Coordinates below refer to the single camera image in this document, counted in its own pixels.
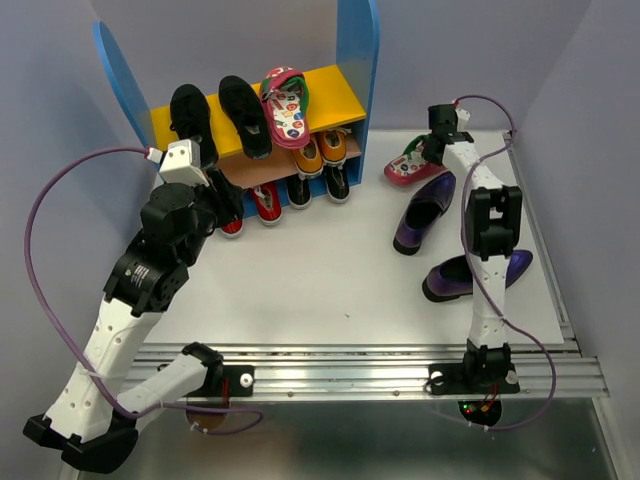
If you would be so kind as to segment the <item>pink patterned sandal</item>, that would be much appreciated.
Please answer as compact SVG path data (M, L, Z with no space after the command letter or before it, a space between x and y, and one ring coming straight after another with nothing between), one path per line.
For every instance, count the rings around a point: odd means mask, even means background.
M384 167L386 179L395 186L406 187L444 173L445 166L429 163L422 157L427 139L428 134L422 134L410 141L403 152Z
M296 150L309 143L310 93L301 71L288 66L272 69L260 84L259 98L276 145Z

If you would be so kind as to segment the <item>black white high-top sneaker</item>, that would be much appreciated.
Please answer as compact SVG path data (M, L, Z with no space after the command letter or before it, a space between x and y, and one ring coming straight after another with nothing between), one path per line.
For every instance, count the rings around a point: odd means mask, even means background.
M298 210L309 207L312 195L309 187L309 180L299 175L292 175L286 178L286 189L289 205Z

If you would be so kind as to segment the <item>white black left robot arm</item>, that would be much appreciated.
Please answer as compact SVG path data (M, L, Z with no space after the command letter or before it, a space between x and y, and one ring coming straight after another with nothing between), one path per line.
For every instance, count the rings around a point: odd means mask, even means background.
M60 451L77 470L109 474L162 410L189 410L184 399L194 393L229 391L234 380L222 355L199 342L183 347L137 387L122 385L144 340L188 281L205 240L242 216L242 195L216 167L191 181L156 187L141 209L140 229L108 277L85 348L74 343L52 310L45 311L77 363L54 404L27 420L27 438Z

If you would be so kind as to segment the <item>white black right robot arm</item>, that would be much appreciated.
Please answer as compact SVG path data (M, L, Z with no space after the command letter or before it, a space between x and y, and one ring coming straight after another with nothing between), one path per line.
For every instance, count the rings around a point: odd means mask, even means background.
M484 164L472 136L458 129L456 104L429 107L428 122L423 158L465 173L460 238L473 280L473 307L463 359L432 364L425 390L462 397L517 393L503 310L510 258L520 239L523 194Z

